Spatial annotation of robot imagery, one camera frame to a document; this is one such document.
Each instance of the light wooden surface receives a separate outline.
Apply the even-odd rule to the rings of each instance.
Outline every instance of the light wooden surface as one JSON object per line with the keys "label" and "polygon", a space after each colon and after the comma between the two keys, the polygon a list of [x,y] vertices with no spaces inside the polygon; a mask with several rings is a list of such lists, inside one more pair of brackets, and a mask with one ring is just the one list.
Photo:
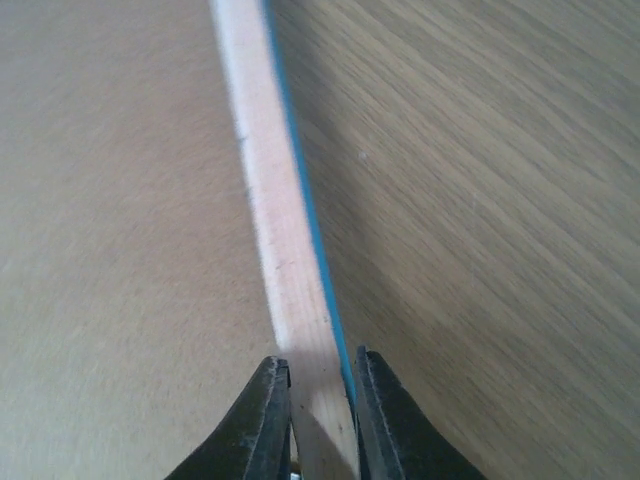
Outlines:
{"label": "light wooden surface", "polygon": [[206,1],[0,2],[0,478],[160,479],[275,353]]}
{"label": "light wooden surface", "polygon": [[274,5],[351,347],[492,478],[638,478],[640,4]]}
{"label": "light wooden surface", "polygon": [[331,318],[322,252],[314,248],[313,214],[300,175],[301,152],[279,77],[277,50],[263,0],[212,0],[213,23],[227,78],[253,215],[271,322],[291,373],[291,419],[308,480],[356,478],[353,417]]}
{"label": "light wooden surface", "polygon": [[[637,478],[638,3],[274,7],[351,346],[491,478]],[[275,349],[210,22],[0,3],[0,476],[161,478]]]}

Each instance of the pliers jaw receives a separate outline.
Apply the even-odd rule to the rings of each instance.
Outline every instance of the pliers jaw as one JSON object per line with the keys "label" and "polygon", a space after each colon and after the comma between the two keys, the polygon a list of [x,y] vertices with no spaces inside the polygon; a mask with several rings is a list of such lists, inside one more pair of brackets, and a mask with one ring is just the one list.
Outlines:
{"label": "pliers jaw", "polygon": [[215,431],[167,480],[289,480],[290,386],[286,360],[262,360]]}
{"label": "pliers jaw", "polygon": [[[382,356],[358,348],[355,422],[361,480],[485,477],[431,424]],[[216,430],[167,480],[289,480],[289,366],[265,358]]]}

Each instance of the blue stripe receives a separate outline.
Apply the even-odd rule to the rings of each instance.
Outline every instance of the blue stripe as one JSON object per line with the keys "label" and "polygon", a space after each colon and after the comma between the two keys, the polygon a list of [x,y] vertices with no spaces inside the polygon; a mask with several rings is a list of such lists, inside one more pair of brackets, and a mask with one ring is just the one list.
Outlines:
{"label": "blue stripe", "polygon": [[298,175],[300,177],[300,184],[302,185],[302,195],[307,210],[307,218],[309,221],[309,228],[311,229],[311,237],[313,241],[313,247],[316,253],[316,259],[318,267],[320,269],[320,277],[324,287],[324,294],[326,297],[327,306],[329,308],[329,315],[331,316],[331,326],[333,329],[333,336],[338,346],[338,355],[340,356],[340,369],[342,372],[342,380],[347,391],[347,399],[351,407],[351,415],[354,416],[354,406],[356,389],[353,381],[353,374],[351,373],[351,363],[349,362],[349,354],[347,353],[347,346],[344,341],[344,334],[342,332],[342,323],[340,322],[340,315],[338,314],[338,305],[336,302],[335,294],[333,292],[333,285],[331,283],[331,275],[329,273],[329,265],[325,256],[324,247],[322,245],[322,236],[320,234],[320,227],[318,225],[318,219],[316,217],[315,208],[313,205],[313,196],[311,194],[311,185],[307,174],[307,168],[304,162],[304,155],[302,154],[302,148],[300,146],[300,140],[298,137],[298,131],[296,127],[296,121],[293,114],[292,102],[289,96],[289,89],[287,86],[287,79],[282,62],[282,57],[278,49],[278,44],[275,36],[275,19],[273,12],[269,5],[269,0],[263,0],[264,11],[266,13],[266,21],[268,27],[269,40],[271,44],[271,55],[276,67],[276,75],[280,87],[281,100],[284,105],[287,128],[289,130],[289,138],[293,144],[293,151],[298,166]]}

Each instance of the wooden strip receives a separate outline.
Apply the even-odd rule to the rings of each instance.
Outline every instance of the wooden strip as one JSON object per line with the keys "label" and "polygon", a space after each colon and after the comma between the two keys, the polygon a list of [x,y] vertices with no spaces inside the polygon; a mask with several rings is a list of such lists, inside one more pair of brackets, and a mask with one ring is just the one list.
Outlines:
{"label": "wooden strip", "polygon": [[311,199],[305,194],[268,11],[261,0],[211,0],[211,10],[273,328],[281,355],[290,363],[293,428],[303,474],[311,480],[353,478],[357,449],[345,395],[345,384],[352,392],[351,373]]}

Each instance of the oak veneer surface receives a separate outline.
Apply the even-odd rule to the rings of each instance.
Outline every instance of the oak veneer surface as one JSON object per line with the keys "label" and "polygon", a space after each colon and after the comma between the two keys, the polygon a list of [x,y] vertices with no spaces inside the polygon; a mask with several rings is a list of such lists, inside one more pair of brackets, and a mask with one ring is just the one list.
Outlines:
{"label": "oak veneer surface", "polygon": [[0,1],[0,478],[163,478],[275,351],[207,2]]}
{"label": "oak veneer surface", "polygon": [[638,478],[640,3],[273,4],[351,351],[491,478]]}

